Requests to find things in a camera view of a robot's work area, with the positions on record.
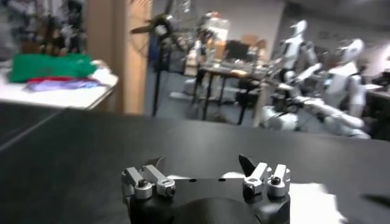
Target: wooden pillar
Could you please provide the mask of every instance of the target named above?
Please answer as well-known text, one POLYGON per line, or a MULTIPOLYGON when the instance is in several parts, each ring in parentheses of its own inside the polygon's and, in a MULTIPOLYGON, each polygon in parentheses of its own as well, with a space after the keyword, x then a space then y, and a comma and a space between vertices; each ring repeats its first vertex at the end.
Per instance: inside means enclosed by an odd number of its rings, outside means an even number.
MULTIPOLYGON (((130 0, 87 0, 87 52, 93 59, 105 61, 119 77, 115 93, 120 113, 142 113, 147 58, 132 47, 129 30, 130 22, 138 26, 131 18, 149 18, 150 11, 151 4, 130 7, 130 0)), ((139 44, 148 41, 148 35, 135 38, 139 44)))
MULTIPOLYGON (((129 28, 146 26, 144 20, 151 18, 152 1, 133 0, 128 4, 129 28)), ((143 112, 145 79, 147 73, 147 55, 149 51, 149 34, 133 34, 127 41, 129 56, 129 73, 126 77, 125 110, 129 113, 143 112)))

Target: metal clamp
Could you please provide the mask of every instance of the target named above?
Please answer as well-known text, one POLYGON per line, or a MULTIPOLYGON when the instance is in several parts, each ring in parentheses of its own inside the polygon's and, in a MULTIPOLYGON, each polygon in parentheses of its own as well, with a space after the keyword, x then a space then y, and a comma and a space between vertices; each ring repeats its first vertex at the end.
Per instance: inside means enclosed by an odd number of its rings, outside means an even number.
POLYGON ((154 183, 157 194, 164 197, 173 197, 176 193, 175 181, 164 176, 156 167, 147 165, 143 167, 145 179, 154 183))
POLYGON ((267 181, 267 192, 270 197, 284 197, 290 189, 290 170, 279 164, 273 176, 267 181))
POLYGON ((259 163, 249 177, 244 178, 243 189, 246 198, 252 198, 262 192, 265 181, 268 180, 272 169, 266 163, 259 163))
POLYGON ((122 173, 122 182, 129 185, 129 191, 126 191, 126 189, 123 194, 133 193, 136 199, 148 199, 153 195, 153 184, 145 180, 134 167, 124 170, 122 173))

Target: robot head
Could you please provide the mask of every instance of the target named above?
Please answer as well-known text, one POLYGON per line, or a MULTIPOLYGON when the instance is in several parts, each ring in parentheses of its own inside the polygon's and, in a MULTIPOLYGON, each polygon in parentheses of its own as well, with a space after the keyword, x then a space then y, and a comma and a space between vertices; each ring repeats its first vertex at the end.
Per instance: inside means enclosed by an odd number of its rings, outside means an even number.
POLYGON ((307 28, 307 22, 306 20, 301 20, 298 23, 292 25, 290 28, 292 29, 293 37, 296 37, 299 34, 304 33, 307 28))
POLYGON ((343 65, 356 60, 364 50, 364 42, 361 39, 344 40, 336 49, 335 57, 338 65, 343 65))

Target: green cloth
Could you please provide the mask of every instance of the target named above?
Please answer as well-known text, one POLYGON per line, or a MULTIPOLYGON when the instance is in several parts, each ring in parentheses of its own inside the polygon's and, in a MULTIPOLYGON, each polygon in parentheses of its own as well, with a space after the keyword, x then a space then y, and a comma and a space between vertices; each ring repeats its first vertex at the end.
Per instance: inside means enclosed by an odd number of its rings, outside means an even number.
POLYGON ((96 67, 92 59, 83 54, 52 57, 44 54, 17 54, 13 57, 10 82, 26 82, 38 77, 85 78, 96 67))

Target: screw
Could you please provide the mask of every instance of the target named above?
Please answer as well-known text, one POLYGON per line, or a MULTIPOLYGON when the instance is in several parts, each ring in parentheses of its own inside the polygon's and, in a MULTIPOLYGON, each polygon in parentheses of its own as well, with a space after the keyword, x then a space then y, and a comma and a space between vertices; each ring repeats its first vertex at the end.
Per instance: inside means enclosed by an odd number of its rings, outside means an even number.
POLYGON ((244 198, 253 198, 255 196, 255 188, 253 186, 244 187, 244 198))
POLYGON ((147 182, 147 180, 141 179, 141 180, 139 180, 139 182, 138 182, 138 187, 146 187, 148 183, 149 183, 149 182, 147 182))
POLYGON ((280 179, 279 177, 272 177, 271 178, 272 185, 279 185, 281 182, 282 182, 282 179, 280 179))
POLYGON ((176 193, 176 189, 174 187, 167 187, 165 189, 165 194, 169 197, 173 197, 173 195, 175 195, 176 193))

